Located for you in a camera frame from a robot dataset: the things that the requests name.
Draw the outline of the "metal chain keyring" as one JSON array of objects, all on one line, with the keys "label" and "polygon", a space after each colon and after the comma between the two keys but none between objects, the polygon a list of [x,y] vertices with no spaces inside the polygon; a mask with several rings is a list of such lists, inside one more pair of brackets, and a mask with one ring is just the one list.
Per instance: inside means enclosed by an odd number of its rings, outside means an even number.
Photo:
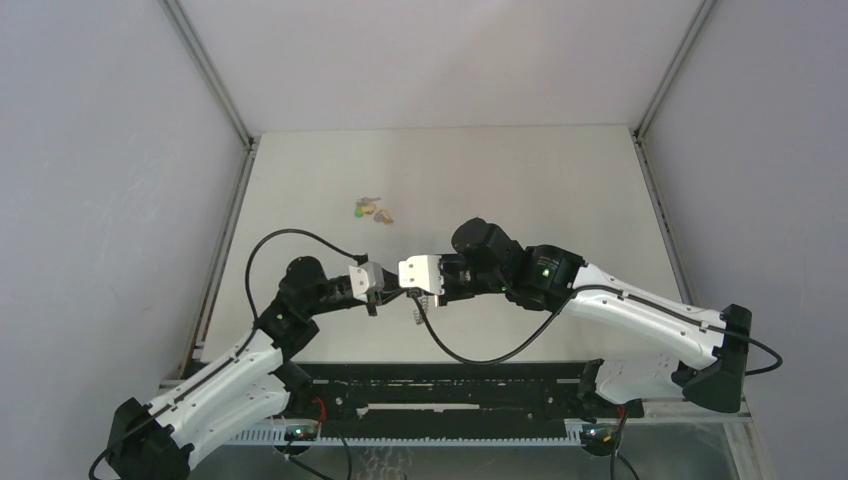
[{"label": "metal chain keyring", "polygon": [[429,321],[429,307],[430,300],[432,299],[429,295],[410,295],[409,298],[413,301],[413,319],[416,325],[424,325]]}]

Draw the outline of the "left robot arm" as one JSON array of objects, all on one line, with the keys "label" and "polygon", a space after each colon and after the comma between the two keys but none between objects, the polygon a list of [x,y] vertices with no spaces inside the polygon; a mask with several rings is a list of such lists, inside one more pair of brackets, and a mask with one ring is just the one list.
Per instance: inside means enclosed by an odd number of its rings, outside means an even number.
[{"label": "left robot arm", "polygon": [[107,464],[121,479],[185,479],[259,420],[305,414],[313,401],[311,380],[293,358],[317,335],[314,316],[374,310],[404,285],[402,275],[376,262],[329,278],[316,258],[293,260],[275,298],[230,350],[174,389],[118,407],[107,446],[93,464]]}]

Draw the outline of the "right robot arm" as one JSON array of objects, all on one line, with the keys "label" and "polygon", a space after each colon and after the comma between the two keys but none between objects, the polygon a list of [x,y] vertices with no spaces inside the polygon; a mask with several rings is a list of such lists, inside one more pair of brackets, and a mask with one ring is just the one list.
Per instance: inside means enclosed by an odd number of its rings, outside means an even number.
[{"label": "right robot arm", "polygon": [[658,380],[719,413],[739,411],[747,375],[752,313],[682,304],[637,288],[582,256],[553,245],[521,246],[496,224],[473,218],[441,254],[441,301],[502,294],[529,311],[598,321],[645,339],[675,360]]}]

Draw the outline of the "orange tagged key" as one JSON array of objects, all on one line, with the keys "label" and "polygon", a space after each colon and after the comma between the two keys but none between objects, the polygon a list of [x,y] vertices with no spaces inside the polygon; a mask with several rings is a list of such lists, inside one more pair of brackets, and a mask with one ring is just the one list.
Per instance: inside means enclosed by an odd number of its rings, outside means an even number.
[{"label": "orange tagged key", "polygon": [[372,218],[376,223],[380,223],[383,225],[391,225],[394,223],[393,218],[391,217],[389,211],[386,209],[379,209],[375,211],[372,215]]}]

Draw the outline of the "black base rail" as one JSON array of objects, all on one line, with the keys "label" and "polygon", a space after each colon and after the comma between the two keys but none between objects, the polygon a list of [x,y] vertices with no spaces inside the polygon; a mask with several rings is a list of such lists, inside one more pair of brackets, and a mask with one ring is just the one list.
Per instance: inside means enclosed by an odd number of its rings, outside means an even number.
[{"label": "black base rail", "polygon": [[500,422],[551,424],[616,422],[644,415],[640,400],[617,406],[592,384],[600,361],[465,364],[303,364],[311,380],[281,415],[322,417],[325,425],[392,433],[441,433],[450,425],[489,431]]}]

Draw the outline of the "left aluminium frame post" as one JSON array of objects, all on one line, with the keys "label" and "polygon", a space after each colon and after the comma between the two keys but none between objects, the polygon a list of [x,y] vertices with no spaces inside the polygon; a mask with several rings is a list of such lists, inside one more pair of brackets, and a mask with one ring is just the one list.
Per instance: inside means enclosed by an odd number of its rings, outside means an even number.
[{"label": "left aluminium frame post", "polygon": [[253,169],[257,141],[249,132],[232,95],[214,65],[182,2],[177,0],[163,0],[159,5],[181,41],[184,50],[194,64],[211,98],[224,115],[230,129],[234,132],[239,144],[236,175],[228,195],[227,209],[223,217],[220,232],[216,237],[215,248],[205,277],[204,290],[200,297],[185,359],[178,367],[178,376],[182,378],[195,361],[194,354],[200,350],[200,344],[203,343],[208,332],[208,325],[211,321],[250,174]]}]

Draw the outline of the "aluminium frame post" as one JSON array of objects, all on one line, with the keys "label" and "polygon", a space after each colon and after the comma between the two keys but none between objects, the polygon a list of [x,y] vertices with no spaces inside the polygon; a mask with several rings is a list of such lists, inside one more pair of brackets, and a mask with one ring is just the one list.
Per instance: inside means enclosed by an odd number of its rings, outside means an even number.
[{"label": "aluminium frame post", "polygon": [[185,359],[178,367],[178,376],[182,378],[195,361],[194,354],[200,350],[200,344],[203,343],[208,332],[208,325],[211,321],[250,174],[253,169],[257,141],[249,132],[232,95],[214,65],[182,2],[177,0],[163,0],[159,5],[181,41],[184,50],[194,64],[211,98],[224,115],[230,129],[234,132],[239,144],[236,175],[228,195],[227,209],[223,217],[220,232],[216,237],[215,248],[205,277],[204,290],[200,297]]},{"label": "aluminium frame post", "polygon": [[655,162],[651,159],[648,151],[648,140],[652,127],[656,123],[660,112],[668,99],[670,93],[678,83],[689,58],[697,48],[704,31],[706,30],[715,10],[721,4],[717,0],[700,1],[691,21],[689,22],[684,36],[669,61],[661,80],[651,96],[651,99],[643,112],[635,129],[630,131],[631,140],[638,158],[643,179],[650,197],[650,202],[660,229],[663,244],[668,255],[673,277],[680,298],[684,303],[691,303],[696,299],[693,287],[688,278],[688,272],[680,252],[671,218],[668,213],[667,202],[663,198],[662,187],[657,180]]}]

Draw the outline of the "right aluminium frame post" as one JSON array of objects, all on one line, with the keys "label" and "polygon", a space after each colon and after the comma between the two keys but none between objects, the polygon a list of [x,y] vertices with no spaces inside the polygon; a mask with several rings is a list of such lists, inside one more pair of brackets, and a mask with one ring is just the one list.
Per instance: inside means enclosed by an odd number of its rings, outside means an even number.
[{"label": "right aluminium frame post", "polygon": [[652,127],[656,123],[660,112],[668,99],[670,93],[678,83],[689,58],[697,48],[704,31],[706,30],[715,10],[721,4],[717,0],[700,1],[691,21],[689,22],[684,36],[669,61],[661,80],[651,96],[651,99],[643,112],[635,129],[630,131],[631,140],[638,158],[643,179],[650,197],[650,202],[660,229],[663,244],[668,255],[673,277],[680,298],[684,303],[691,303],[696,299],[693,287],[688,278],[688,272],[680,252],[671,218],[668,213],[667,202],[663,198],[662,187],[657,180],[655,162],[651,159],[648,151],[648,140]]}]

